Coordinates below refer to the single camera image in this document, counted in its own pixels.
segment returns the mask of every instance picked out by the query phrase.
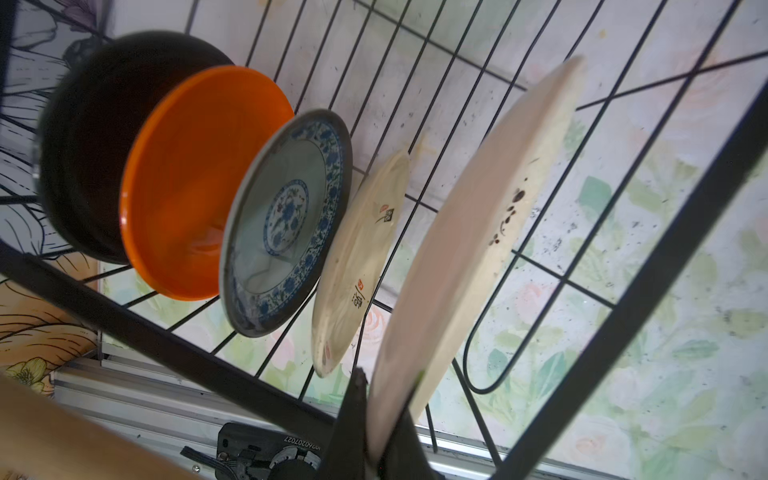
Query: cream plate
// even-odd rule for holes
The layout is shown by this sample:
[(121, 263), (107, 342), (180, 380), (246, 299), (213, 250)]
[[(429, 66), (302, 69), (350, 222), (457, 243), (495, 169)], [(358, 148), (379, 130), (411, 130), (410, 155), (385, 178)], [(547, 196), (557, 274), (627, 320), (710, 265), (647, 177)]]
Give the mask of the cream plate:
[(464, 169), (416, 254), (376, 359), (366, 413), (370, 459), (409, 396), (421, 414), (482, 310), (549, 175), (584, 83), (576, 57), (529, 90)]
[(312, 314), (312, 361), (320, 377), (341, 362), (362, 322), (395, 236), (408, 178), (408, 154), (395, 154), (362, 184), (336, 231)]

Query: dish rack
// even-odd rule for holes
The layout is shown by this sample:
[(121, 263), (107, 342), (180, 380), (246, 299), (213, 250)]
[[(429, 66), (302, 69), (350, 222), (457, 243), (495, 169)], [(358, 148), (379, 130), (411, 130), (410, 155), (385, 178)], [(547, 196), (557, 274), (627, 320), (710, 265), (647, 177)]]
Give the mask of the dish rack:
[[(26, 2), (37, 8), (45, 10), (51, 13), (51, 15), (53, 15), (58, 20), (78, 26), (85, 31), (89, 31), (93, 35), (100, 38), (102, 41), (111, 41), (110, 38), (106, 36), (102, 30), (83, 25), (76, 19), (68, 18), (61, 11), (57, 10), (56, 8), (52, 8), (45, 2), (40, 2), (39, 0), (20, 0), (18, 3), (22, 2)], [(442, 0), (442, 3), (440, 3), (438, 12), (434, 17), (434, 21), (431, 24), (429, 32), (426, 35), (404, 24), (403, 20), (406, 16), (406, 12), (409, 9), (409, 6), (412, 5), (412, 0), (406, 0), (405, 5), (402, 8), (402, 14), (398, 18), (392, 17), (391, 15), (388, 15), (387, 13), (378, 9), (376, 0), (372, 0), (370, 3), (366, 3), (363, 0), (335, 0), (333, 2), (333, 13), (330, 16), (327, 26), (325, 27), (324, 34), (322, 36), (321, 42), (319, 43), (317, 51), (313, 56), (312, 67), (306, 82), (302, 87), (299, 100), (296, 104), (296, 111), (299, 110), (300, 105), (305, 98), (308, 86), (310, 85), (310, 80), (315, 73), (318, 60), (323, 53), (323, 49), (326, 45), (326, 40), (333, 26), (336, 14), (343, 2), (353, 2), (355, 4), (355, 8), (362, 8), (366, 11), (366, 13), (364, 21), (356, 35), (356, 40), (352, 46), (351, 53), (346, 60), (345, 67), (341, 74), (341, 80), (338, 82), (338, 86), (333, 92), (331, 107), (333, 106), (334, 101), (337, 99), (339, 90), (342, 87), (343, 80), (348, 73), (349, 66), (353, 61), (353, 57), (358, 50), (361, 38), (363, 37), (363, 34), (366, 30), (366, 26), (370, 24), (369, 20), (371, 17), (376, 16), (377, 18), (386, 20), (394, 25), (394, 32), (389, 39), (389, 43), (383, 52), (382, 58), (378, 62), (376, 73), (374, 74), (369, 87), (366, 90), (367, 94), (365, 96), (363, 106), (360, 107), (360, 113), (357, 116), (354, 125), (351, 126), (350, 130), (353, 134), (358, 126), (358, 122), (360, 121), (365, 103), (369, 101), (377, 79), (379, 79), (379, 75), (382, 72), (382, 67), (385, 63), (388, 53), (390, 52), (390, 49), (392, 48), (392, 44), (395, 40), (395, 36), (398, 30), (402, 29), (404, 31), (408, 31), (422, 42), (421, 51), (415, 60), (415, 64), (410, 70), (410, 74), (406, 80), (405, 86), (399, 92), (399, 97), (395, 109), (387, 119), (386, 127), (384, 128), (385, 133), (382, 134), (381, 141), (379, 142), (373, 157), (377, 155), (379, 148), (382, 146), (382, 142), (387, 130), (391, 127), (395, 127), (392, 125), (395, 112), (397, 111), (402, 99), (406, 94), (408, 84), (411, 81), (411, 77), (413, 76), (419, 60), (422, 57), (422, 53), (424, 52), (424, 49), (427, 45), (431, 45), (445, 52), (450, 56), (450, 59), (445, 72), (442, 74), (442, 78), (437, 87), (437, 90), (432, 96), (432, 100), (429, 104), (427, 113), (423, 116), (418, 129), (415, 131), (413, 142), (410, 145), (409, 151), (412, 151), (416, 146), (419, 133), (424, 128), (427, 117), (429, 116), (429, 112), (432, 110), (432, 107), (435, 104), (435, 100), (437, 99), (438, 94), (444, 85), (445, 79), (449, 74), (451, 66), (457, 62), (463, 63), (472, 66), (478, 72), (474, 84), (467, 92), (467, 97), (461, 109), (462, 113), (459, 114), (459, 116), (455, 119), (455, 123), (453, 124), (451, 133), (448, 136), (448, 140), (445, 142), (445, 144), (443, 144), (437, 161), (429, 172), (429, 176), (427, 177), (427, 181), (422, 188), (420, 195), (406, 195), (406, 197), (411, 202), (413, 202), (414, 207), (409, 213), (408, 220), (406, 222), (406, 228), (404, 228), (400, 233), (395, 243), (395, 247), (387, 260), (384, 272), (379, 279), (376, 290), (374, 290), (373, 296), (375, 297), (376, 292), (381, 286), (382, 280), (392, 263), (392, 259), (395, 256), (397, 248), (403, 241), (403, 237), (406, 235), (407, 226), (414, 218), (417, 209), (423, 208), (434, 213), (439, 211), (438, 208), (434, 208), (426, 202), (425, 192), (427, 190), (427, 186), (429, 185), (429, 181), (433, 178), (433, 175), (438, 168), (443, 154), (449, 147), (449, 142), (456, 132), (459, 122), (462, 119), (462, 114), (467, 109), (472, 98), (472, 94), (478, 87), (478, 83), (480, 82), (481, 78), (484, 76), (484, 74), (488, 74), (507, 85), (506, 92), (498, 105), (498, 109), (493, 115), (491, 124), (488, 126), (488, 131), (490, 131), (495, 120), (502, 112), (502, 107), (505, 105), (505, 101), (507, 100), (510, 93), (514, 90), (525, 90), (524, 87), (518, 85), (518, 77), (521, 74), (526, 59), (531, 54), (531, 51), (533, 50), (534, 46), (536, 46), (537, 41), (539, 41), (542, 33), (548, 26), (548, 23), (552, 19), (558, 7), (561, 5), (561, 0), (554, 2), (554, 5), (548, 13), (548, 16), (541, 24), (541, 27), (538, 29), (538, 33), (535, 35), (532, 42), (528, 46), (520, 65), (511, 78), (507, 78), (503, 74), (499, 74), (498, 72), (490, 70), (489, 62), (491, 61), (494, 50), (498, 46), (503, 34), (505, 33), (505, 29), (513, 19), (515, 11), (520, 5), (521, 0), (517, 0), (511, 6), (511, 11), (508, 13), (503, 26), (495, 36), (495, 41), (490, 53), (485, 59), (485, 62), (481, 65), (478, 62), (462, 55), (461, 46), (462, 42), (464, 42), (467, 37), (467, 34), (470, 30), (470, 27), (472, 26), (473, 21), (476, 18), (476, 15), (478, 14), (478, 10), (483, 4), (483, 0), (478, 0), (476, 3), (474, 3), (474, 10), (472, 11), (472, 15), (469, 18), (467, 25), (463, 29), (462, 36), (459, 39), (456, 48), (447, 48), (439, 44), (437, 41), (431, 39), (435, 25), (439, 20), (440, 12), (445, 7), (446, 0)], [(3, 78), (5, 77), (5, 70), (8, 64), (8, 46), (14, 22), (13, 13), (16, 3), (17, 2), (3, 2), (2, 6), (0, 6), (0, 22), (2, 23), (0, 25), (0, 35), (2, 35), (2, 40), (0, 41), (0, 45), (2, 46), (2, 51), (0, 51), (0, 61), (2, 62), (0, 63), (0, 75)], [(594, 20), (599, 15), (601, 9), (604, 7), (604, 3), (604, 0), (600, 0), (594, 5), (594, 9), (588, 16), (588, 20), (581, 28), (579, 28), (579, 34), (574, 40), (574, 44), (572, 45), (566, 58), (570, 57), (577, 50), (585, 34), (588, 32)], [(583, 109), (595, 104), (601, 104), (601, 108), (597, 113), (594, 121), (591, 123), (591, 126), (586, 132), (583, 140), (581, 140), (578, 147), (576, 148), (572, 158), (570, 158), (570, 161), (559, 177), (554, 190), (549, 194), (541, 211), (538, 212), (535, 221), (525, 235), (525, 238), (523, 239), (519, 248), (512, 251), (513, 257), (509, 267), (505, 271), (502, 278), (499, 280), (495, 292), (486, 303), (486, 307), (480, 318), (475, 323), (467, 343), (469, 344), (469, 342), (472, 341), (472, 337), (477, 332), (480, 322), (488, 312), (488, 309), (490, 308), (494, 298), (498, 295), (504, 281), (510, 275), (510, 272), (513, 270), (515, 264), (518, 261), (524, 260), (532, 266), (541, 269), (556, 278), (558, 283), (554, 289), (553, 294), (545, 304), (544, 309), (538, 314), (538, 317), (533, 322), (530, 330), (528, 331), (528, 334), (526, 334), (525, 338), (522, 340), (521, 345), (518, 347), (511, 360), (509, 360), (508, 363), (504, 366), (501, 375), (490, 386), (479, 388), (475, 386), (468, 378), (466, 351), (464, 351), (463, 359), (461, 362), (456, 359), (453, 361), (452, 368), (455, 371), (459, 382), (461, 383), (461, 387), (465, 393), (467, 403), (469, 404), (472, 413), (474, 414), (478, 428), (482, 434), (482, 438), (484, 439), (485, 447), (487, 448), (488, 453), (496, 468), (496, 473), (493, 475), (493, 478), (504, 478), (505, 480), (510, 478), (523, 479), (526, 478), (528, 474), (534, 469), (539, 460), (543, 457), (547, 450), (549, 450), (550, 446), (554, 444), (555, 440), (557, 440), (563, 429), (568, 425), (570, 420), (575, 416), (581, 406), (589, 398), (589, 395), (597, 388), (600, 381), (608, 373), (624, 349), (629, 345), (630, 341), (640, 331), (640, 328), (644, 325), (649, 315), (652, 314), (654, 308), (659, 304), (664, 294), (670, 289), (673, 281), (675, 281), (681, 270), (685, 267), (687, 261), (693, 256), (704, 237), (711, 230), (718, 217), (723, 213), (725, 206), (736, 195), (752, 167), (763, 155), (763, 152), (766, 148), (766, 143), (768, 143), (768, 137), (764, 135), (763, 131), (764, 125), (768, 124), (768, 87), (763, 86), (760, 94), (757, 96), (749, 110), (742, 117), (736, 129), (730, 135), (729, 140), (725, 143), (725, 145), (720, 150), (720, 153), (709, 166), (707, 172), (695, 187), (693, 193), (688, 197), (684, 206), (677, 213), (673, 222), (667, 228), (666, 232), (661, 237), (660, 241), (657, 243), (656, 247), (653, 249), (650, 256), (647, 258), (644, 265), (637, 273), (636, 277), (631, 281), (629, 287), (624, 292), (624, 295), (616, 303), (613, 303), (573, 281), (571, 274), (574, 272), (579, 260), (586, 254), (592, 240), (594, 240), (594, 238), (597, 236), (600, 227), (604, 224), (607, 218), (609, 218), (611, 209), (618, 202), (619, 196), (627, 188), (630, 179), (633, 177), (641, 162), (648, 154), (648, 151), (659, 137), (661, 131), (664, 129), (664, 126), (669, 121), (671, 115), (675, 111), (678, 104), (681, 102), (684, 94), (696, 76), (699, 73), (705, 71), (712, 71), (714, 69), (728, 66), (725, 64), (705, 66), (705, 61), (707, 60), (709, 54), (712, 52), (714, 45), (723, 34), (725, 27), (727, 27), (729, 24), (729, 21), (734, 16), (735, 11), (740, 4), (740, 0), (733, 0), (725, 9), (725, 12), (723, 13), (717, 27), (714, 29), (713, 34), (710, 36), (709, 40), (698, 56), (695, 65), (693, 68), (691, 68), (690, 71), (688, 71), (686, 74), (681, 74), (674, 78), (668, 78), (663, 81), (656, 81), (654, 84), (647, 84), (634, 89), (635, 91), (640, 91), (658, 85), (668, 84), (673, 81), (680, 81), (680, 86), (677, 89), (672, 102), (669, 103), (669, 105), (664, 110), (660, 120), (657, 122), (653, 132), (650, 134), (650, 137), (644, 143), (640, 153), (637, 155), (631, 166), (626, 171), (623, 179), (611, 195), (610, 200), (607, 202), (607, 205), (605, 205), (604, 209), (600, 212), (599, 217), (587, 235), (586, 240), (578, 249), (575, 258), (571, 261), (568, 268), (565, 269), (564, 273), (557, 273), (547, 268), (545, 265), (542, 265), (541, 263), (533, 260), (524, 253), (525, 248), (530, 243), (534, 232), (541, 222), (541, 219), (544, 217), (547, 209), (549, 209), (552, 205), (552, 202), (558, 194), (561, 186), (563, 185), (565, 178), (568, 176), (574, 164), (577, 162), (581, 152), (584, 149), (584, 146), (592, 135), (592, 132), (600, 123), (608, 105), (615, 98), (619, 98), (620, 96), (628, 94), (626, 91), (619, 93), (621, 82), (624, 80), (633, 62), (636, 60), (643, 46), (643, 43), (647, 40), (649, 34), (652, 32), (654, 25), (657, 23), (657, 20), (659, 19), (662, 11), (667, 7), (667, 3), (667, 0), (662, 0), (656, 7), (653, 16), (645, 26), (642, 36), (640, 37), (640, 41), (637, 43), (631, 55), (629, 56), (626, 65), (619, 74), (619, 77), (611, 89), (610, 94), (599, 102), (593, 102), (593, 104), (580, 107), (580, 109)], [(280, 63), (278, 64), (276, 73), (274, 75), (275, 79), (277, 79), (281, 70), (286, 67), (284, 63), (286, 60), (286, 54), (288, 53), (291, 42), (294, 38), (294, 35), (296, 34), (297, 26), (300, 23), (306, 4), (307, 0), (301, 1), (298, 12), (291, 22), (290, 34), (283, 48)], [(270, 22), (269, 12), (270, 6), (272, 5), (273, 0), (266, 0), (266, 6), (263, 10), (260, 23), (258, 24), (258, 29), (255, 38), (253, 39), (253, 44), (250, 48), (250, 53), (248, 54), (245, 65), (250, 64), (253, 53), (259, 42), (265, 41), (265, 39), (262, 38), (262, 32), (265, 28), (265, 25), (268, 25)], [(191, 10), (189, 11), (185, 21), (186, 33), (190, 32), (199, 6), (199, 0), (193, 0), (191, 2)], [(749, 61), (754, 58), (758, 57), (753, 55), (752, 58), (742, 58), (740, 61)], [(30, 129), (29, 126), (19, 123), (7, 115), (3, 114), (2, 118), (17, 125), (20, 128), (27, 130)], [(364, 177), (369, 173), (371, 169), (373, 164), (373, 157), (366, 169), (355, 167), (355, 169)], [(4, 190), (7, 195), (0, 197), (0, 204), (2, 205), (34, 204), (37, 202), (37, 197), (33, 195), (18, 195), (9, 189)], [(307, 388), (310, 384), (310, 380), (314, 374), (313, 369), (309, 371), (302, 392), (298, 398), (294, 398), (293, 396), (288, 395), (259, 380), (259, 373), (257, 373), (255, 376), (249, 375), (216, 357), (216, 354), (219, 353), (219, 351), (221, 351), (222, 348), (224, 348), (225, 345), (235, 337), (236, 333), (231, 333), (226, 339), (224, 339), (224, 341), (222, 341), (218, 346), (209, 352), (203, 351), (202, 349), (192, 345), (191, 343), (181, 339), (179, 336), (174, 334), (174, 330), (178, 329), (190, 319), (203, 312), (206, 308), (213, 305), (218, 300), (218, 297), (213, 298), (197, 310), (194, 310), (189, 315), (179, 319), (173, 326), (170, 326), (167, 329), (163, 329), (128, 309), (137, 303), (148, 300), (152, 296), (157, 295), (156, 292), (148, 293), (127, 304), (119, 305), (108, 299), (106, 296), (103, 296), (86, 286), (86, 283), (90, 283), (91, 281), (104, 279), (117, 273), (127, 271), (131, 268), (130, 266), (123, 266), (108, 272), (91, 276), (84, 280), (77, 281), (57, 270), (54, 270), (43, 261), (46, 258), (56, 257), (58, 255), (63, 255), (74, 251), (74, 249), (65, 247), (61, 250), (56, 250), (55, 252), (33, 255), (30, 253), (20, 253), (8, 243), (0, 241), (0, 272), (2, 272), (8, 278), (19, 283), (23, 287), (37, 293), (56, 306), (60, 306), (62, 309), (67, 310), (73, 316), (85, 320), (100, 330), (109, 333), (120, 341), (141, 351), (144, 355), (149, 356), (159, 363), (168, 366), (175, 372), (179, 373), (181, 376), (192, 380), (193, 382), (196, 382), (216, 393), (221, 394), (222, 396), (232, 400), (238, 405), (243, 406), (251, 412), (289, 432), (292, 432), (312, 442), (316, 442), (320, 445), (327, 446), (329, 448), (329, 452), (331, 452), (329, 453), (329, 457), (331, 455), (338, 455), (339, 453), (342, 453), (339, 452), (339, 448), (342, 445), (340, 442), (342, 440), (336, 436), (332, 436), (334, 432), (334, 418), (331, 415), (303, 401)], [(578, 357), (575, 364), (568, 371), (567, 375), (556, 387), (549, 400), (545, 403), (544, 407), (536, 415), (533, 422), (526, 428), (522, 437), (509, 450), (506, 457), (502, 458), (502, 452), (499, 451), (499, 448), (496, 446), (494, 439), (492, 438), (483, 415), (481, 414), (475, 401), (475, 396), (486, 395), (499, 388), (506, 376), (509, 374), (510, 370), (514, 367), (515, 363), (520, 358), (525, 348), (531, 342), (531, 339), (536, 333), (538, 327), (541, 325), (543, 319), (547, 316), (549, 310), (552, 308), (552, 305), (555, 302), (555, 299), (557, 298), (557, 295), (562, 291), (564, 286), (575, 288), (576, 290), (582, 292), (584, 295), (592, 298), (594, 301), (600, 303), (603, 306), (606, 306), (611, 312), (600, 329), (594, 335), (594, 338), (588, 343), (581, 356)], [(264, 364), (259, 372), (261, 372), (263, 367), (266, 366), (266, 364), (270, 361), (272, 355), (280, 346), (283, 338), (288, 333), (291, 326), (293, 326), (298, 315), (304, 310), (310, 298), (311, 295), (299, 308), (296, 314), (292, 316), (291, 320), (288, 322), (287, 328), (285, 328), (285, 330), (282, 332), (280, 338), (276, 341), (276, 344), (267, 355), (266, 360), (264, 361)], [(373, 300), (372, 304), (388, 312), (392, 312), (391, 306), (388, 306), (379, 300)], [(363, 327), (364, 324), (360, 330), (360, 339), (362, 339)], [(362, 342), (360, 341), (357, 343), (355, 364), (357, 364), (357, 355), (359, 354), (361, 343)], [(355, 375), (353, 375), (353, 381), (350, 382), (351, 386), (354, 383), (354, 379)], [(355, 413), (354, 408), (352, 406), (348, 406), (345, 401), (339, 412), (339, 418), (354, 418), (355, 415), (359, 415), (359, 412)], [(426, 415), (429, 421), (429, 434), (432, 440), (432, 448), (436, 453), (439, 450), (439, 445), (437, 435), (435, 434), (435, 429), (432, 424), (432, 417), (429, 411), (429, 407), (427, 407)], [(341, 420), (339, 420), (338, 425), (339, 430), (342, 429), (342, 425), (344, 425), (345, 429), (355, 428), (350, 427), (348, 424), (343, 423)], [(401, 447), (403, 445), (407, 445), (410, 449), (419, 449), (417, 446), (418, 442), (413, 442), (415, 437), (412, 436), (412, 432), (407, 432), (407, 430), (408, 429), (405, 428), (406, 433), (403, 433), (402, 435), (399, 433), (401, 432), (400, 430), (396, 431), (392, 442), (398, 442), (398, 445)], [(417, 471), (426, 465), (424, 455), (420, 455), (418, 453), (415, 453), (413, 456), (404, 455), (402, 458), (403, 459), (401, 462), (405, 462), (407, 464), (406, 466), (409, 465), (413, 471)]]

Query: chinese character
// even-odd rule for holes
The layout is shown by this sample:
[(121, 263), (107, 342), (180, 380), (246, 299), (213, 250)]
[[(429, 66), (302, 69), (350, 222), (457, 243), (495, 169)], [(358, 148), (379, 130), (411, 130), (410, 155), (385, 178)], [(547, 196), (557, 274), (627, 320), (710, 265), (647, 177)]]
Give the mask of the chinese character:
[(395, 213), (395, 209), (390, 208), (389, 210), (386, 211), (386, 213), (384, 214), (384, 217), (379, 218), (376, 222), (378, 223), (381, 220), (384, 220), (384, 223), (391, 222), (393, 213)]
[(360, 308), (362, 306), (362, 295), (355, 292), (352, 294), (352, 305), (356, 306), (357, 308)]

